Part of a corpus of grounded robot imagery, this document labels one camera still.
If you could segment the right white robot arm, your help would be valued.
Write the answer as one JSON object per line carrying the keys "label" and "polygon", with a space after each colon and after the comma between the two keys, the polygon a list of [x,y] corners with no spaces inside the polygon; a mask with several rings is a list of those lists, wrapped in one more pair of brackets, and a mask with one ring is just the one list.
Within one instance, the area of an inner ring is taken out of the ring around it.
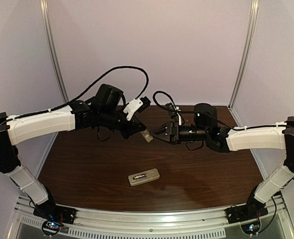
{"label": "right white robot arm", "polygon": [[271,125],[230,127],[217,119],[217,110],[210,104],[195,105],[191,114],[193,124],[169,121],[152,130],[151,135],[170,144],[201,141],[209,149],[221,153],[263,148],[285,150],[285,160],[252,190],[244,206],[245,212],[257,214],[272,196],[294,179],[294,117]]}

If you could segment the grey remote control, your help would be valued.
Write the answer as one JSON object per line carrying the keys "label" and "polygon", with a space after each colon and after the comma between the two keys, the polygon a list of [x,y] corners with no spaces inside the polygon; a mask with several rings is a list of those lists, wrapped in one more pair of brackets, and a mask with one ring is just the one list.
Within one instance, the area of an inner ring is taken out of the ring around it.
{"label": "grey remote control", "polygon": [[128,176],[128,182],[132,187],[149,183],[158,179],[160,179],[160,173],[157,168]]}

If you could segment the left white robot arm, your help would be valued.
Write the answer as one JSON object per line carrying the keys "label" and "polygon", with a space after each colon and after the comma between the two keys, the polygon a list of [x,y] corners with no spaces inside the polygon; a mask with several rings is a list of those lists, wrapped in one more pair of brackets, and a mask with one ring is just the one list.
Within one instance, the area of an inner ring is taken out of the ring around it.
{"label": "left white robot arm", "polygon": [[119,108],[119,102],[124,100],[122,90],[102,84],[94,97],[75,100],[56,110],[19,116],[0,113],[0,172],[30,197],[43,217],[53,219],[59,213],[58,206],[49,190],[20,161],[16,146],[39,136],[88,127],[117,130],[128,139],[146,130],[135,113],[144,111],[151,102],[147,97],[137,97]]}

